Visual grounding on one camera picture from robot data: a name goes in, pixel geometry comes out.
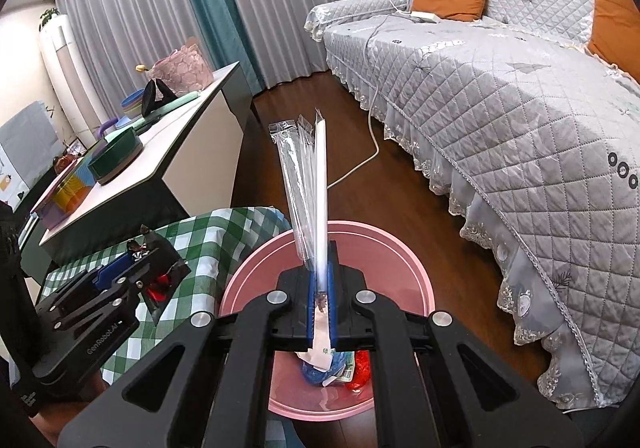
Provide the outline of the white floor air conditioner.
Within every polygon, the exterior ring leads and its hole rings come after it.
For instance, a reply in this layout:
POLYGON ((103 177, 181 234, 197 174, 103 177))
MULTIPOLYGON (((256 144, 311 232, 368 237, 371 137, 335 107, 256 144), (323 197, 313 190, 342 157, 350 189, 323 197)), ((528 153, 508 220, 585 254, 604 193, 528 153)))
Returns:
POLYGON ((67 15, 53 14, 40 29, 40 53, 58 102, 72 130, 86 148, 108 120, 89 77, 67 15))

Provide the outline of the grey quilted sofa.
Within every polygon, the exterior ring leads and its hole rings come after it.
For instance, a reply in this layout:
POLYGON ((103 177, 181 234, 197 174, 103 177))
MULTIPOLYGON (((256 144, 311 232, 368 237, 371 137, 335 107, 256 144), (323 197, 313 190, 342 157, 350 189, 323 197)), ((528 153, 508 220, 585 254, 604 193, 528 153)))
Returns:
POLYGON ((339 0, 305 22, 431 191, 494 253, 539 392, 620 405, 639 376, 639 81, 592 54, 594 0, 487 0, 415 23, 412 0, 339 0))

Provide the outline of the black red foil wrapper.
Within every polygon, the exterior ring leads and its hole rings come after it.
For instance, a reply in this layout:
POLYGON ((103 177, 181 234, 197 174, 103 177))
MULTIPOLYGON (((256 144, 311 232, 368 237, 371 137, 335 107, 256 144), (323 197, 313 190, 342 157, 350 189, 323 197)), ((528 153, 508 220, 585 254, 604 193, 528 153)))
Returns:
POLYGON ((127 269, 127 279, 138 288, 153 324, 160 322, 164 310, 174 296, 182 280, 190 274, 186 261, 165 237, 142 225, 143 241, 130 239, 127 254, 132 266, 127 269))

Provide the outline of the red plastic bag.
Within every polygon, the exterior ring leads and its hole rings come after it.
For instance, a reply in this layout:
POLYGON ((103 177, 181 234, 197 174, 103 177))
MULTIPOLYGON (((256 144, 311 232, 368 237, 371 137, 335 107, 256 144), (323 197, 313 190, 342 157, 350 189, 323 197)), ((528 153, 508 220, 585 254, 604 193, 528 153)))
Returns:
POLYGON ((357 350, 354 361, 354 374, 352 379, 345 384, 345 387, 353 392, 359 392, 371 379, 369 352, 367 350, 357 350))

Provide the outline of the small photo frame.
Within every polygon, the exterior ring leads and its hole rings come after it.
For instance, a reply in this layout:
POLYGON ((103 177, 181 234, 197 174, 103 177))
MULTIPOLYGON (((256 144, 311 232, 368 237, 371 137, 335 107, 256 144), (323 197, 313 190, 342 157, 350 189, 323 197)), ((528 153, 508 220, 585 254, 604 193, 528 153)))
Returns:
POLYGON ((87 153, 87 147, 79 137, 76 137, 66 146, 65 153, 68 156, 82 157, 87 153))

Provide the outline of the mint green flat case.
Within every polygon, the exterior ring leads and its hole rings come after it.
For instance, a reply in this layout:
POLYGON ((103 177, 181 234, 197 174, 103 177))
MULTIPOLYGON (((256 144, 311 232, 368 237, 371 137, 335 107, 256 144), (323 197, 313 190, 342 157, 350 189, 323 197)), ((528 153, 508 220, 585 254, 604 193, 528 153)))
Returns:
POLYGON ((148 116, 140 117, 132 122, 125 124, 120 129, 116 129, 112 133, 107 134, 105 136, 105 141, 106 142, 113 141, 113 139, 116 136, 118 136, 119 134, 122 134, 122 132, 125 132, 128 129, 134 130, 134 132, 136 132, 137 134, 142 134, 146 130, 149 130, 150 127, 153 127, 153 125, 158 121, 160 121, 160 119, 168 115, 169 112, 173 112, 174 110, 182 107, 183 105, 193 102, 200 96, 200 94, 201 94, 200 91, 193 91, 188 94, 184 94, 178 97, 175 101, 169 102, 164 106, 153 110, 152 112, 149 113, 148 116))

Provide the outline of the pink quilted basket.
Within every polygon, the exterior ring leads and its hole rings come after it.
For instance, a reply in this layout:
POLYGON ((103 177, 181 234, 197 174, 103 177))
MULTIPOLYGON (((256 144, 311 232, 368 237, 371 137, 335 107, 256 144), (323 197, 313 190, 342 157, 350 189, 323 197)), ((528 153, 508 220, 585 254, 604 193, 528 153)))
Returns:
POLYGON ((201 92, 214 82, 213 69, 195 37, 186 40, 185 45, 173 50, 168 56, 157 60, 146 75, 150 80, 162 80, 177 96, 201 92))

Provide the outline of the stacked coloured bowls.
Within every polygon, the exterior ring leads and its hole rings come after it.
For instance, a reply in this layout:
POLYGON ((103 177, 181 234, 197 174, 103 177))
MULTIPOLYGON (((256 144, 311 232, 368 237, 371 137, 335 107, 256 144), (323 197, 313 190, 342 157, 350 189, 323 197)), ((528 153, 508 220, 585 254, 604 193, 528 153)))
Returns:
POLYGON ((122 111, 127 118, 134 120, 141 116, 143 95, 144 89, 139 89, 122 101, 122 111))

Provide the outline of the pink trash bucket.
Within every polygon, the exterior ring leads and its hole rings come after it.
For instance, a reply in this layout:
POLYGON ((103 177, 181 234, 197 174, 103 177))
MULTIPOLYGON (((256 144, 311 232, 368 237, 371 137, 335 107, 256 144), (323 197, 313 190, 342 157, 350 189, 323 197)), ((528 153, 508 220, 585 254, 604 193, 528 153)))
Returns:
MULTIPOLYGON (((369 224, 329 223, 329 239, 337 244, 343 265, 363 272, 367 287, 394 300, 404 311, 430 315, 436 309, 431 280, 418 257, 398 238, 369 224)), ((292 231, 266 242, 240 265, 228 281, 219 312, 242 311, 250 300, 273 290, 280 272, 300 264, 292 231)), ((313 386, 302 375, 293 353, 274 356, 269 410, 292 420, 324 422, 348 419, 372 409, 373 388, 343 384, 313 386)))

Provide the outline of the white power strip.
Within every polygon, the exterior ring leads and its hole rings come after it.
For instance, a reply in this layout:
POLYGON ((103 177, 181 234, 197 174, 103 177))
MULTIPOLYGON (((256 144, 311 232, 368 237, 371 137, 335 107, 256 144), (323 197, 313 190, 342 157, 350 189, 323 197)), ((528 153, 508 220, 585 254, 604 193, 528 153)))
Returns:
POLYGON ((410 19, 415 23, 438 24, 442 19, 431 12, 412 11, 409 13, 410 19))

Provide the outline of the green checkered tablecloth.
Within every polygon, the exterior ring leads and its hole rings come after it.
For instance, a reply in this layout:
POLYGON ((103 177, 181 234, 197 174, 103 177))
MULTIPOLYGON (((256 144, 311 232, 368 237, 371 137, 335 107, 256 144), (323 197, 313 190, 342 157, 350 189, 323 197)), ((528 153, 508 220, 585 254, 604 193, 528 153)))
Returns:
POLYGON ((192 314, 218 313, 228 281, 264 243, 289 231, 285 215, 273 207, 220 209, 160 227, 190 268, 157 321, 146 305, 136 309, 140 325, 101 368, 102 378, 115 382, 160 344, 192 314))

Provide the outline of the clear straw wrappers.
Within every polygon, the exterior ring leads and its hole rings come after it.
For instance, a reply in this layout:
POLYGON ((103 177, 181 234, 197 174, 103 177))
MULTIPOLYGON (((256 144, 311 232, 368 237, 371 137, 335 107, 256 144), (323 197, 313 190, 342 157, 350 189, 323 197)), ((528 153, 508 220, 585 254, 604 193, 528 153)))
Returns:
POLYGON ((296 251, 303 268, 312 248, 317 253, 317 298, 314 310, 314 341, 300 352, 302 361, 328 370, 332 347, 326 308, 326 264, 328 264, 328 181, 326 180, 326 119, 320 112, 314 122, 297 120, 272 123, 272 142, 277 147, 288 214, 294 231, 296 251))

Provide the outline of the blue plastic bag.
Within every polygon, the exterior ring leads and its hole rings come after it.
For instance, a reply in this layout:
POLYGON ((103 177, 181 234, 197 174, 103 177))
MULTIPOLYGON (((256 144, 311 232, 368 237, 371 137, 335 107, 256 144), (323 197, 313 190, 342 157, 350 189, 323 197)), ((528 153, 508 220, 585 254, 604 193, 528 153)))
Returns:
POLYGON ((332 350, 331 364, 328 370, 320 370, 313 364, 303 361, 302 373, 304 379, 314 386, 350 383, 355 374, 355 353, 332 350))

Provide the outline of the teal curtain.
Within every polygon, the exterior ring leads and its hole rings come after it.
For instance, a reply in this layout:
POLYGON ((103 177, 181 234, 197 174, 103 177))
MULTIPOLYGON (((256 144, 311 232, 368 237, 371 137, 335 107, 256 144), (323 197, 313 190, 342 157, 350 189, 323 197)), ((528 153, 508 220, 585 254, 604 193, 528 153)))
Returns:
POLYGON ((253 46, 235 0, 190 0, 208 56, 217 67, 238 62, 256 95, 265 90, 253 46))

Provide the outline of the brown figurine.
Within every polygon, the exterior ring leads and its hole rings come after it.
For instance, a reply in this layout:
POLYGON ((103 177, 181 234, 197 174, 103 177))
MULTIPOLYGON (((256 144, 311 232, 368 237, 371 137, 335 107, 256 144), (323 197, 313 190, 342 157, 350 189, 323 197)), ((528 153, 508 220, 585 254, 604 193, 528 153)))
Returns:
POLYGON ((78 157, 72 153, 66 153, 65 155, 55 157, 53 160, 53 169, 56 175, 60 175, 64 172, 70 164, 73 164, 78 157))

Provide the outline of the colourful storage box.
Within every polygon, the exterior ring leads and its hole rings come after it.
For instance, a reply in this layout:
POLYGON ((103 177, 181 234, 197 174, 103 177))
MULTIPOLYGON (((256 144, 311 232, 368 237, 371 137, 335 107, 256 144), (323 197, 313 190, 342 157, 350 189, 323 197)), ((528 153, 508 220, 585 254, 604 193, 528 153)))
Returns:
POLYGON ((96 185, 89 163, 105 145, 104 139, 100 139, 84 156, 70 161, 35 203, 32 213, 40 218, 45 229, 50 231, 74 213, 96 185))

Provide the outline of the orange cushion near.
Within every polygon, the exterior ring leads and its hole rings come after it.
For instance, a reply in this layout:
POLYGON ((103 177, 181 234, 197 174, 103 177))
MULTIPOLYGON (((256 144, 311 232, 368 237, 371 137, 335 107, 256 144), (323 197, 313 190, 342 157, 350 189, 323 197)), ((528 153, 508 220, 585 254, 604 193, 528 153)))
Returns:
POLYGON ((639 81, 639 10, 634 0, 594 0, 588 49, 639 81))

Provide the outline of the white top coffee table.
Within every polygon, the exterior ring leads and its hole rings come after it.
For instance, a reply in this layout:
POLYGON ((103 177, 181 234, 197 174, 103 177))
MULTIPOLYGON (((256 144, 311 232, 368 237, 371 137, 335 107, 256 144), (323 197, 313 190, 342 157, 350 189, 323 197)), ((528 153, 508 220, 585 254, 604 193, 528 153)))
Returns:
POLYGON ((64 265, 158 228, 230 207, 252 93, 238 63, 163 116, 141 136, 142 152, 79 208, 42 236, 39 246, 64 265))

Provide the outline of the covered television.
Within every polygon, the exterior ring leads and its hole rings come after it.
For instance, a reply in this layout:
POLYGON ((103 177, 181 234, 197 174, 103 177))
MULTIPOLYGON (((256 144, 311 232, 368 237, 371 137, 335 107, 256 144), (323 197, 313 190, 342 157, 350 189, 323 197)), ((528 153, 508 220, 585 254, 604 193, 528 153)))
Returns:
POLYGON ((1 200, 15 210, 29 190, 61 156, 64 145, 40 102, 17 112, 3 123, 1 143, 1 200))

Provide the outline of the dark green round tin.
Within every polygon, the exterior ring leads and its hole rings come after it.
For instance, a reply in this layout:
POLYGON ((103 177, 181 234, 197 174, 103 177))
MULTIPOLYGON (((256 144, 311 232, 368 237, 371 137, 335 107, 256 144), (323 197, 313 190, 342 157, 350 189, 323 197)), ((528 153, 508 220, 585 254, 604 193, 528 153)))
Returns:
POLYGON ((122 173, 142 153, 143 143, 134 129, 123 130, 89 162, 89 170, 97 183, 105 185, 122 173))

